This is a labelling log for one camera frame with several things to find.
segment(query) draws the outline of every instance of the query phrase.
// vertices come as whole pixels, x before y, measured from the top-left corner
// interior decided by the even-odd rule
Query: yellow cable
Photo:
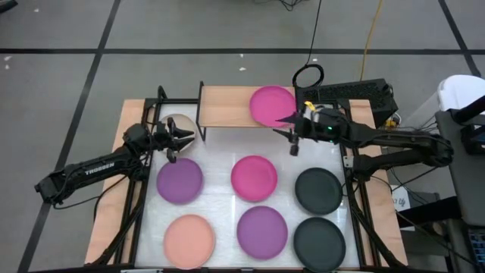
[[[365,57],[367,57],[367,50],[369,46],[371,45],[371,38],[372,38],[372,33],[374,32],[374,27],[376,26],[376,21],[379,17],[380,14],[380,7],[382,7],[382,2],[383,0],[379,0],[379,5],[377,6],[376,14],[374,15],[374,19],[372,20],[372,26],[371,30],[369,30],[369,35],[367,36],[367,42],[365,43],[365,49],[364,49],[364,56],[362,57],[362,68],[361,68],[361,79],[364,77],[364,67],[365,67]]]

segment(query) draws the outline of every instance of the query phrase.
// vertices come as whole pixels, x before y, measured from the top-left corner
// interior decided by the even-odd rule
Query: gray floor
[[[107,49],[194,51],[161,50],[156,55],[128,51],[101,57],[102,51],[96,49],[118,1],[25,0],[0,14],[3,272],[17,270],[41,203],[33,185],[54,168],[86,83],[89,97],[67,163],[111,151],[123,100],[153,96],[159,84],[170,97],[182,98],[195,98],[200,80],[214,85],[290,85],[293,73],[307,58],[291,54],[292,49],[309,47],[318,6],[310,0],[288,12],[278,2],[252,0],[122,0],[107,33]],[[377,3],[323,0],[314,47],[363,49]],[[485,49],[481,27],[485,0],[446,0],[446,4],[468,49]],[[383,55],[371,52],[365,79],[383,77],[393,85],[403,118],[429,98],[441,80],[471,74],[469,65],[473,65],[465,61],[463,53],[469,52],[460,51],[466,48],[457,42],[438,0],[384,1],[371,48],[401,49]],[[201,49],[240,49],[241,53],[284,49],[284,54],[202,54],[207,51]],[[420,49],[433,50],[416,55],[423,53]],[[96,52],[99,65],[93,63]],[[349,53],[312,56],[325,68],[324,83],[358,80],[361,55]],[[473,60],[485,73],[485,56],[473,55]],[[91,86],[86,81],[90,69],[96,72]],[[311,72],[303,75],[300,84],[310,83],[312,76]],[[396,172],[406,180],[425,169],[412,166]],[[446,169],[409,187],[438,192],[441,197],[454,195]],[[100,189],[96,185],[80,190],[69,202],[94,196]],[[30,269],[82,265],[91,228],[92,204],[50,212]]]

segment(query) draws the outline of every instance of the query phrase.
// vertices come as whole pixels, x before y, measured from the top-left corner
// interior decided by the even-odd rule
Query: wooden board
[[[375,128],[374,117],[371,111],[371,105],[368,100],[351,100],[350,112],[352,120],[361,124],[366,124],[369,127]],[[361,155],[378,156],[381,155],[379,146],[367,146],[359,149]],[[388,181],[387,173],[384,170],[376,171],[373,174],[384,181]],[[389,191],[389,186],[383,181],[371,177],[371,180],[366,184],[368,193],[369,206],[371,207],[372,220],[374,229],[379,235],[380,239],[386,244],[387,248],[394,254],[394,256],[403,264],[408,264],[408,259],[405,254],[404,245],[402,244],[401,231],[394,210],[393,197]],[[368,236],[365,230],[361,228],[362,240],[365,248],[366,263],[372,265],[371,249],[369,246]],[[381,257],[381,264],[386,265],[386,261]]]
[[[201,127],[263,127],[249,112],[249,100],[261,86],[202,87],[199,124]],[[293,96],[295,89],[285,87]]]
[[[123,145],[123,133],[142,118],[144,99],[125,100],[121,110],[120,123],[114,138],[113,151]],[[103,190],[118,181],[118,175],[105,180]],[[85,263],[96,260],[113,240],[120,229],[124,203],[128,192],[128,178],[107,192],[98,206],[98,214],[92,227]]]

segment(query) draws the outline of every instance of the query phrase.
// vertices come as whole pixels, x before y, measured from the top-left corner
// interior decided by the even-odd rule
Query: black plate
[[[320,217],[308,218],[296,228],[293,248],[300,262],[318,273],[337,269],[346,255],[346,242],[340,229]]]
[[[295,194],[303,208],[316,215],[336,210],[343,196],[339,180],[323,168],[303,171],[296,179]]]

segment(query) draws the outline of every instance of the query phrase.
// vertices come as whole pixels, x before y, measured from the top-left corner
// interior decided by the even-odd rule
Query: wooden shelf
[[[252,94],[262,86],[203,86],[200,100],[201,127],[264,127],[249,111]],[[293,96],[293,87],[284,87]]]

